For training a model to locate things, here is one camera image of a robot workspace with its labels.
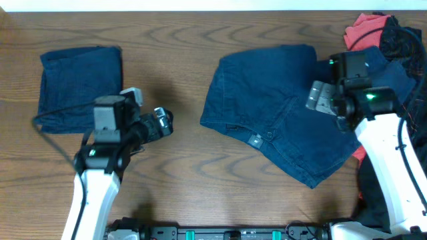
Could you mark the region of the dark blue denim shorts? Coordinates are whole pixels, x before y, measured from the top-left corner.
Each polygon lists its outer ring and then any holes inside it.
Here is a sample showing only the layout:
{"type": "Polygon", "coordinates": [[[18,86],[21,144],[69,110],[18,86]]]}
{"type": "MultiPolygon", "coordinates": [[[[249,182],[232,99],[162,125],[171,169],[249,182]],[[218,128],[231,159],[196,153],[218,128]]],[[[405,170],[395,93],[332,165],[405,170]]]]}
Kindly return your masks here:
{"type": "Polygon", "coordinates": [[[332,70],[309,45],[280,45],[222,57],[200,123],[260,151],[274,165],[314,188],[360,146],[331,115],[306,107],[314,81],[332,70]]]}

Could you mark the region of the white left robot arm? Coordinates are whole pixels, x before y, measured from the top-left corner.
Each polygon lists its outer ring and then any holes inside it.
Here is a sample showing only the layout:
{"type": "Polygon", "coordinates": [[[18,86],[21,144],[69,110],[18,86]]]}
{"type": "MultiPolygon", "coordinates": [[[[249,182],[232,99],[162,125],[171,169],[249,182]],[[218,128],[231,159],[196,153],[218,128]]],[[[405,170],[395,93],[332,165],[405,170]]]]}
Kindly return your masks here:
{"type": "Polygon", "coordinates": [[[75,154],[73,200],[63,239],[102,239],[107,218],[133,153],[173,132],[173,113],[163,107],[140,113],[131,95],[108,95],[94,101],[95,128],[75,154]]]}

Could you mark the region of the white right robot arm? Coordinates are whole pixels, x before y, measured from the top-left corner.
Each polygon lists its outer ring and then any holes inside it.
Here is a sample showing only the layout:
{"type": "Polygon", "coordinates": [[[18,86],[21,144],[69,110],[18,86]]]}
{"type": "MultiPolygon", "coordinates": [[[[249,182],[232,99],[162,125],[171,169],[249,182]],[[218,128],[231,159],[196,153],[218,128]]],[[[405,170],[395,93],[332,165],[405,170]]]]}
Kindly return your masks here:
{"type": "Polygon", "coordinates": [[[390,231],[356,221],[330,225],[332,239],[425,239],[426,176],[406,130],[398,98],[389,86],[375,87],[362,52],[330,56],[333,79],[314,81],[306,107],[336,118],[353,131],[369,156],[388,210],[390,231]]]}

